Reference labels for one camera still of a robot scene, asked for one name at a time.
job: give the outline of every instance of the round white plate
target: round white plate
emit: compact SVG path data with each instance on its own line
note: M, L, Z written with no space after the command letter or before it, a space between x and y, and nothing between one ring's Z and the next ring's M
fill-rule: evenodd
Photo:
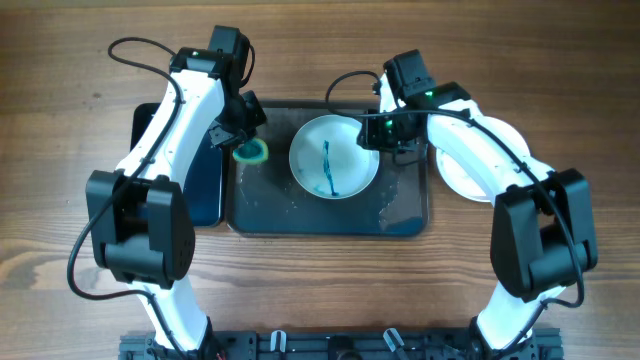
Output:
M504 137L508 138L520 151L526 154L530 154L527 142L524 140L522 135L520 135L518 130L513 128L513 126L496 118L487 116L485 117L485 119L489 121L491 125L493 125L495 130L497 130ZM480 186L478 186L478 184L473 181L469 174L464 171L462 166L460 166L458 162L453 160L453 158L449 156L449 154L440 149L437 149L436 164L438 165L440 176L442 176L444 182L447 183L447 185L449 185L449 187L453 189L453 191L470 200L479 202L490 201L484 191L482 191Z
M325 199L344 199L364 190L376 176L380 154L361 148L362 124L325 115L298 130L289 149L291 172L300 186Z

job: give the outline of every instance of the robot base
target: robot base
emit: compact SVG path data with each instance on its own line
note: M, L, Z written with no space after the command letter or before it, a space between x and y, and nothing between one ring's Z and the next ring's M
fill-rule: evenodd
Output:
M221 331L215 337L224 347L224 356L214 360L465 360L469 344L468 328L427 329L424 332L398 331L402 349L391 352L382 332L257 334L251 331ZM180 359L173 351L153 341L155 333L123 336L119 360ZM200 359L195 353L190 359ZM535 329L533 337L506 360L564 359L559 329Z

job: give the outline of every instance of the gray tray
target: gray tray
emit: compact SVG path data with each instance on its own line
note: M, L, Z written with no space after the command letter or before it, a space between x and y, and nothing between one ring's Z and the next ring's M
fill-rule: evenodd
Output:
M258 137L269 146L260 165L229 165L225 216L244 236L410 237L429 221L426 164L397 167L381 154L371 184L347 199L328 200L304 190L289 167L289 147L306 122L329 113L320 101L261 101L268 118ZM341 109L374 109L375 103L339 103ZM402 161L416 155L407 155Z

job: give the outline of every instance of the wooden tabletop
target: wooden tabletop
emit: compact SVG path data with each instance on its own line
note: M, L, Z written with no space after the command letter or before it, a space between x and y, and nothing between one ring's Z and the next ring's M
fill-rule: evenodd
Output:
M0 358L107 359L152 326L135 298L92 303L65 269L87 222L84 186L128 150L132 112L166 81L106 55L123 36L205 47L215 24L255 46L260 98L321 99L352 70L420 49L438 82L457 81L534 156L592 187L600 261L576 310L552 307L567 359L640 355L640 4L458 1L8 10L0 13ZM167 56L125 45L127 58ZM336 99L372 99L353 81ZM490 205L451 191L429 166L431 224L413 241L245 239L197 232L190 274L217 330L466 326L496 283ZM86 290L122 289L89 246ZM563 298L573 299L570 289Z

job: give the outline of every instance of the green sponge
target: green sponge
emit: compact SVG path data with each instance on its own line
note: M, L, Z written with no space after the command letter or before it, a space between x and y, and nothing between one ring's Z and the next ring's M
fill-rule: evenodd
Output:
M233 158L242 164L261 164L269 159L269 148L262 139L253 138L233 150Z

